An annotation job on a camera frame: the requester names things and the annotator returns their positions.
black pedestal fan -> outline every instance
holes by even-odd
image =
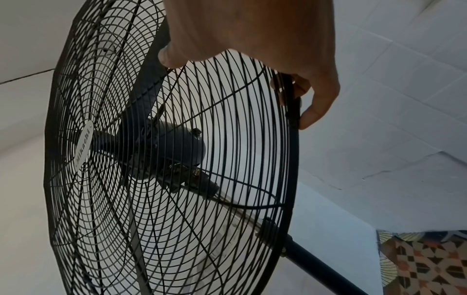
[[[260,294],[280,256],[337,294],[364,294],[287,234],[292,79],[231,51],[166,69],[168,42],[162,2],[88,0],[73,21],[44,173],[67,294]]]

hand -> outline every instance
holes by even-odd
[[[312,105],[300,118],[302,130],[321,119],[337,98],[332,0],[163,2],[171,38],[159,52],[164,66],[176,69],[234,49],[291,74],[296,97],[314,90]]]

metal wire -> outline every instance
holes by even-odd
[[[69,295],[259,294],[273,272],[266,265],[278,260],[283,242],[266,247],[255,231],[269,217],[287,232],[294,195],[286,191],[296,186],[288,178],[290,146],[298,141],[290,142],[286,110],[269,88],[274,73],[260,62],[227,51],[188,63],[167,73],[151,106],[148,120],[201,132],[204,158],[189,169],[218,184],[215,199],[183,188],[169,193],[154,177],[122,169],[143,155],[133,166],[144,171],[162,150],[192,140],[155,146],[160,134],[146,125],[138,144],[119,133],[163,20],[161,1],[88,0],[55,70],[44,189]],[[76,170],[76,138],[89,121],[108,135],[94,136],[100,150],[91,148]],[[172,166],[167,171],[164,177],[180,178]]]

